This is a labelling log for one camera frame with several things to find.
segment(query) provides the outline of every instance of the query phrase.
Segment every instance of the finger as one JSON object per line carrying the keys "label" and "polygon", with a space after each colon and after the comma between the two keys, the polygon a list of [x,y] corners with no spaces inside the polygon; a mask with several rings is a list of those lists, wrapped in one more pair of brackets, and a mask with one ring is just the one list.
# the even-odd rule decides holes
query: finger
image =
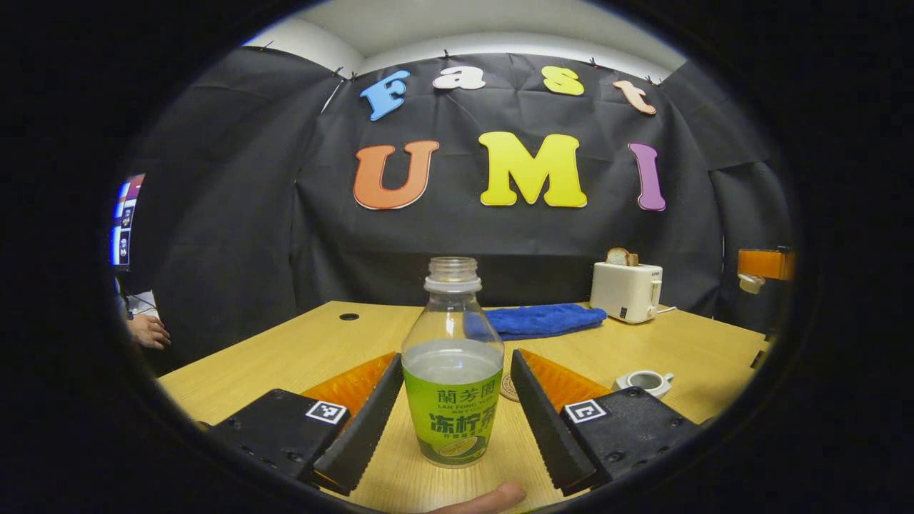
{"label": "finger", "polygon": [[153,332],[153,339],[156,341],[161,341],[165,344],[171,344],[171,338],[161,332]]}
{"label": "finger", "polygon": [[149,316],[148,314],[138,314],[138,315],[134,316],[133,318],[134,318],[134,319],[142,319],[143,321],[145,321],[145,322],[146,322],[147,324],[149,324],[149,325],[162,325],[162,320],[161,320],[161,319],[159,319],[159,318],[157,318],[157,317],[155,317],[155,316]]}
{"label": "finger", "polygon": [[165,337],[171,337],[171,334],[169,334],[164,327],[160,327],[158,325],[150,325],[147,327],[147,329],[155,332],[156,334],[162,334]]}
{"label": "finger", "polygon": [[428,514],[497,514],[524,501],[526,491],[520,484],[505,482],[492,492],[447,507],[430,511]]}
{"label": "finger", "polygon": [[147,348],[165,349],[161,343],[157,343],[152,337],[143,337],[140,339],[140,344]]}

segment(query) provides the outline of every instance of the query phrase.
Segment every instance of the white toaster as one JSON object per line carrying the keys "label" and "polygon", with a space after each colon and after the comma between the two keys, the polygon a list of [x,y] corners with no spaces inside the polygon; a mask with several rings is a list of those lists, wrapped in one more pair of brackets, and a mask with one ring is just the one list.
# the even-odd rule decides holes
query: white toaster
{"label": "white toaster", "polygon": [[664,269],[650,264],[620,266],[593,264],[590,306],[626,323],[641,323],[657,316]]}

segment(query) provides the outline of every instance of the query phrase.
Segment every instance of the black backdrop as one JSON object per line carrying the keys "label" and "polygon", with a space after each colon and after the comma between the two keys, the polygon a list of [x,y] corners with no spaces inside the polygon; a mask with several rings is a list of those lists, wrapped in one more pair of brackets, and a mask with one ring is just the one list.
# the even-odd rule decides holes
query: black backdrop
{"label": "black backdrop", "polygon": [[[482,69],[485,87],[436,91],[432,81],[454,66]],[[548,90],[545,66],[574,70],[584,93]],[[369,121],[359,93],[396,70],[409,71],[404,104]],[[644,90],[657,114],[634,109],[616,80]],[[548,182],[532,205],[483,205],[489,158],[478,138],[488,132],[515,134],[531,155],[550,134],[575,137],[587,205],[547,205]],[[403,146],[422,140],[440,147],[417,201],[391,210],[356,202],[360,149],[395,147],[383,176],[394,189],[407,176]],[[639,207],[629,143],[657,150],[663,211]],[[179,97],[140,148],[127,171],[147,173],[127,283],[154,290],[175,342],[170,368],[330,300],[422,305],[433,255],[476,257],[484,305],[586,300],[593,263],[613,246],[664,267],[665,305],[765,331],[783,297],[774,286],[743,293],[735,275],[739,248],[790,243],[771,150],[688,64],[661,85],[516,54],[425,59],[341,80],[291,54],[239,48]]]}

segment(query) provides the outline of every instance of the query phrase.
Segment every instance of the blue towel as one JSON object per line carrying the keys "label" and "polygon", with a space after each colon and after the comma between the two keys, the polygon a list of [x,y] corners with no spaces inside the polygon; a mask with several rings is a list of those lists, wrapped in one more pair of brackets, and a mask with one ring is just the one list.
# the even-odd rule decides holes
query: blue towel
{"label": "blue towel", "polygon": [[[599,327],[606,319],[603,309],[585,309],[575,304],[535,305],[485,311],[502,340],[554,337]],[[475,316],[464,319],[464,331],[472,337],[482,332],[482,320]]]}

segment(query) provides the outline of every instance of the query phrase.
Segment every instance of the table surface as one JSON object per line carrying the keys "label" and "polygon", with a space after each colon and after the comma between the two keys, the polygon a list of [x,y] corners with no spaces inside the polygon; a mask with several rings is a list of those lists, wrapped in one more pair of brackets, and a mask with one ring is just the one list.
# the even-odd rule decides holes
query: table surface
{"label": "table surface", "polygon": [[[264,392],[300,392],[391,350],[421,307],[330,302],[257,336],[177,369],[159,382],[193,419],[216,424]],[[355,313],[357,320],[340,315]],[[752,377],[749,367],[769,343],[762,334],[673,310],[628,325],[609,318],[601,327],[560,337],[505,342],[505,369],[525,348],[610,388],[638,369],[675,374],[664,402],[695,423],[721,413]],[[464,469],[436,467],[421,457],[401,390],[377,450],[348,498],[385,512],[424,512],[520,481],[526,499],[508,512],[559,502],[518,402],[499,398],[486,455]]]}

